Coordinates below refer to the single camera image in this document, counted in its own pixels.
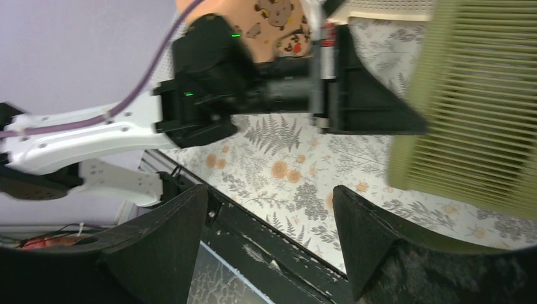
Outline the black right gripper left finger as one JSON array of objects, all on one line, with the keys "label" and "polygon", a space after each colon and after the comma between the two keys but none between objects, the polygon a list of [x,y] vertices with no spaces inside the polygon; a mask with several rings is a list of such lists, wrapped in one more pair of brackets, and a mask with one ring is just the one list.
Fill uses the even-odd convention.
[{"label": "black right gripper left finger", "polygon": [[206,186],[71,246],[1,249],[2,303],[186,303]]}]

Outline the cream perforated plastic basket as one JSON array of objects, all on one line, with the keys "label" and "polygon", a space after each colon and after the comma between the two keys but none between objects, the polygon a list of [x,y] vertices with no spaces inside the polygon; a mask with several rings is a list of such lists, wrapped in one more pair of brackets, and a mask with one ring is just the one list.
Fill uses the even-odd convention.
[{"label": "cream perforated plastic basket", "polygon": [[327,19],[339,24],[356,18],[426,22],[435,4],[433,0],[329,0],[322,7]]}]

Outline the orange bucket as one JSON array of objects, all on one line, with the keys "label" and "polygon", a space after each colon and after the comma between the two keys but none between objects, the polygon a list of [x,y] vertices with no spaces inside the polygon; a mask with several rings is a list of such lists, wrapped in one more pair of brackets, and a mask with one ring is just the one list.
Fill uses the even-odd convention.
[{"label": "orange bucket", "polygon": [[268,62],[280,56],[303,57],[310,50],[310,26],[300,1],[203,1],[185,22],[189,25],[210,13],[227,20],[250,48],[256,62]]}]

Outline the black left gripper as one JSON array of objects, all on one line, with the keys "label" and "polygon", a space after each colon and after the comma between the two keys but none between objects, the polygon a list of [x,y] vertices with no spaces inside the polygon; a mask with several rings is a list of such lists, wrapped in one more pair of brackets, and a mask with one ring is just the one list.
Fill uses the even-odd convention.
[{"label": "black left gripper", "polygon": [[419,135],[427,120],[385,87],[358,57],[348,26],[325,24],[313,57],[257,63],[247,113],[310,113],[323,133]]}]

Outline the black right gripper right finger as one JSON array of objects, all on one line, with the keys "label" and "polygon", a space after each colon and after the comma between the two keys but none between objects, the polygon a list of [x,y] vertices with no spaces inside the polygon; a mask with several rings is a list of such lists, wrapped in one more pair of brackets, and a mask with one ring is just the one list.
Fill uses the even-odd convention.
[{"label": "black right gripper right finger", "polygon": [[333,190],[357,303],[535,303],[536,248],[503,250],[419,226],[346,186]]}]

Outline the green ribbed waste bin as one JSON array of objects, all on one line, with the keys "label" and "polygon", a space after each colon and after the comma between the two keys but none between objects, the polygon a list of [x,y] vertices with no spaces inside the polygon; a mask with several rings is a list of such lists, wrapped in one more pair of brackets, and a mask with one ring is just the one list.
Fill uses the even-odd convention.
[{"label": "green ribbed waste bin", "polygon": [[406,100],[390,186],[536,219],[535,1],[438,1]]}]

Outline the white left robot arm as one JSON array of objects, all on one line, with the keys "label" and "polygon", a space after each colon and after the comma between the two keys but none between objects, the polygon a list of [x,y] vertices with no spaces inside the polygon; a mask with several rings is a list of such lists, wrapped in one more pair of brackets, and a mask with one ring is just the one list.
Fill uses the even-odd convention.
[{"label": "white left robot arm", "polygon": [[174,76],[124,103],[35,116],[1,104],[1,192],[28,201],[92,192],[152,207],[180,194],[174,174],[101,160],[144,149],[190,148],[237,132],[233,115],[309,113],[322,132],[419,135],[426,119],[364,67],[348,27],[325,24],[303,56],[273,48],[255,63],[238,29],[198,18],[172,43]]}]

